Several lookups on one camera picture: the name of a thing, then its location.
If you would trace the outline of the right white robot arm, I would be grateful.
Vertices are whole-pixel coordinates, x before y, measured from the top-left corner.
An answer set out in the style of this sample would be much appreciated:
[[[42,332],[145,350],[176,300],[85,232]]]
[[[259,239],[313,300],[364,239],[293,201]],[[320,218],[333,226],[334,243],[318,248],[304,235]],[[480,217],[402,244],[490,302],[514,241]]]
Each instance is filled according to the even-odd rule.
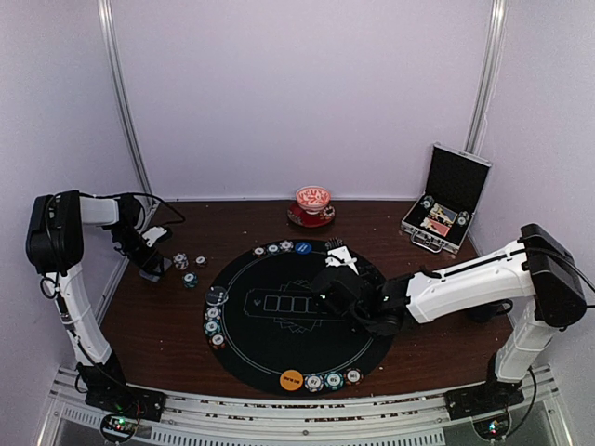
[[[445,269],[420,270],[374,282],[345,246],[328,251],[312,280],[317,305],[371,335],[393,336],[413,321],[525,298],[522,319],[495,354],[477,402],[493,411],[515,390],[554,334],[580,321],[590,306],[589,283],[573,256],[537,224],[493,253]]]

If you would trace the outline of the orange big blind button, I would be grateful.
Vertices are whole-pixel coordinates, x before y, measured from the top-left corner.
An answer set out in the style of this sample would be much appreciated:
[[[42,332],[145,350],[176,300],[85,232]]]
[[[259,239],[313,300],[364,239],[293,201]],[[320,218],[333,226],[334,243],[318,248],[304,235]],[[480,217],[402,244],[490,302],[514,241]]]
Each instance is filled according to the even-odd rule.
[[[298,391],[302,388],[303,383],[303,374],[294,369],[283,371],[279,377],[279,384],[281,388],[288,392]]]

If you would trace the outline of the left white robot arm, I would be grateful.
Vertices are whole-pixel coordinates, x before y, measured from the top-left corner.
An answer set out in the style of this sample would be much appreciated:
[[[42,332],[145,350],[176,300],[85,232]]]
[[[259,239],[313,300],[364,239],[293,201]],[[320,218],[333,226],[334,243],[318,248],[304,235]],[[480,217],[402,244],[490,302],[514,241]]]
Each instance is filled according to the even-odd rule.
[[[107,230],[114,249],[139,268],[141,276],[159,281],[171,266],[158,250],[169,239],[167,225],[146,230],[139,224],[144,207],[134,193],[95,196],[78,190],[34,199],[26,256],[41,276],[44,296],[56,303],[76,360],[83,368],[107,374],[119,371],[118,360],[89,302],[83,275],[84,226]]]

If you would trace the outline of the grey card deck box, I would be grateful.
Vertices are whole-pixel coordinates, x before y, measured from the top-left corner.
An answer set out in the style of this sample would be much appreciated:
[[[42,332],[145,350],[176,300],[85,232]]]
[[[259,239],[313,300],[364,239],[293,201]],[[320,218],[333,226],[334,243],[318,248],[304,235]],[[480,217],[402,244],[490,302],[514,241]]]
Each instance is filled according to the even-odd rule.
[[[165,276],[167,270],[171,267],[172,262],[168,258],[162,259],[154,267],[148,270],[141,269],[139,275],[151,282],[159,282]]]

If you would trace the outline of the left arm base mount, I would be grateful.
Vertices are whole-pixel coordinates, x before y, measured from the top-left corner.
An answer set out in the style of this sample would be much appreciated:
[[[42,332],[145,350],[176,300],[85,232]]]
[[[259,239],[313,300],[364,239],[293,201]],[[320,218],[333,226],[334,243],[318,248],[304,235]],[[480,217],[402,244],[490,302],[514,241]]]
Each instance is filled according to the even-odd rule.
[[[130,435],[120,419],[159,422],[165,406],[165,393],[136,388],[126,382],[118,361],[76,366],[79,377],[86,386],[85,404],[110,413],[117,419],[116,430]]]

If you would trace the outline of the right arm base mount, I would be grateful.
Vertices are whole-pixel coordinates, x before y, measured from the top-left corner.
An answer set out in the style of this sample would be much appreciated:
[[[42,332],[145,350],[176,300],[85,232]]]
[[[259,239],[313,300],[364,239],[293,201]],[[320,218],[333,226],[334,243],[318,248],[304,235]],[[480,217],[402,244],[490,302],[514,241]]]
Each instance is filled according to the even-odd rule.
[[[449,390],[444,395],[449,417],[475,418],[473,428],[480,438],[502,440],[511,430],[509,407],[524,402],[521,384],[498,380],[491,373],[482,384]]]

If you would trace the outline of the clear dealer button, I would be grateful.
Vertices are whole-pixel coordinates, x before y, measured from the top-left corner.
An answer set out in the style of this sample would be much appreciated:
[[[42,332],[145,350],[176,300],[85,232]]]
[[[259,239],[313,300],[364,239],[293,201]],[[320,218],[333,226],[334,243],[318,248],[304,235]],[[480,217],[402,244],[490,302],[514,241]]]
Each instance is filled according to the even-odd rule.
[[[212,307],[222,306],[228,299],[229,293],[222,286],[211,286],[205,293],[205,302]]]

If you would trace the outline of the blue small blind button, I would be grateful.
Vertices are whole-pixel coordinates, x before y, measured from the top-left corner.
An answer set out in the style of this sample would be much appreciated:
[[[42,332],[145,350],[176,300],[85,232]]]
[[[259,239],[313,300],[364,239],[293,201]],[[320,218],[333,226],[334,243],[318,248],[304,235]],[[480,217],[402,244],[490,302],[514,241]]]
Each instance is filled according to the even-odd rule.
[[[299,242],[295,245],[295,252],[300,255],[307,255],[311,250],[312,246],[307,242]]]

